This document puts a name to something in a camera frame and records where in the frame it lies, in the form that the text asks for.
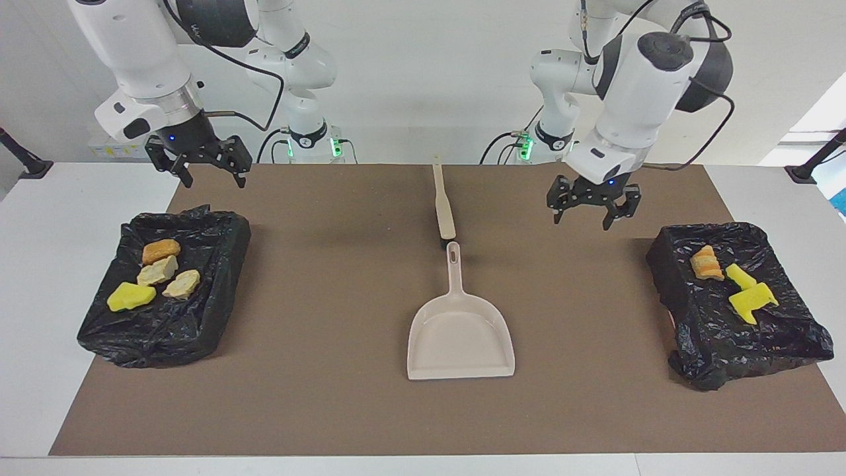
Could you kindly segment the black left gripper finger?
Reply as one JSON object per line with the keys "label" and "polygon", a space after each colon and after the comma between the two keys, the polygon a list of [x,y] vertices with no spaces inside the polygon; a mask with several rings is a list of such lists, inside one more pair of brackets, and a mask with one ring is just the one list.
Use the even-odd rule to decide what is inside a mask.
{"label": "black left gripper finger", "polygon": [[641,198],[639,186],[623,186],[604,196],[602,204],[607,208],[607,213],[602,220],[602,229],[610,230],[617,220],[634,217]]}
{"label": "black left gripper finger", "polygon": [[553,223],[559,225],[565,211],[577,206],[577,196],[573,193],[573,182],[564,175],[557,175],[547,192],[546,203],[550,211],[553,212]]}

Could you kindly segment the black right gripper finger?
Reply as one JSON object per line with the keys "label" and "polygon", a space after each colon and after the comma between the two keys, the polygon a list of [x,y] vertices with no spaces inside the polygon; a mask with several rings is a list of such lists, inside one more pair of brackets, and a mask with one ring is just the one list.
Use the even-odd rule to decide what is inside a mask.
{"label": "black right gripper finger", "polygon": [[185,157],[182,155],[178,155],[175,158],[170,157],[159,136],[148,136],[145,142],[145,151],[158,172],[167,173],[178,178],[185,188],[192,187],[193,177],[188,172]]}
{"label": "black right gripper finger", "polygon": [[229,172],[236,185],[244,189],[246,175],[250,172],[253,159],[242,139],[239,136],[230,136],[227,139],[220,139],[215,147],[217,148],[215,166]]}

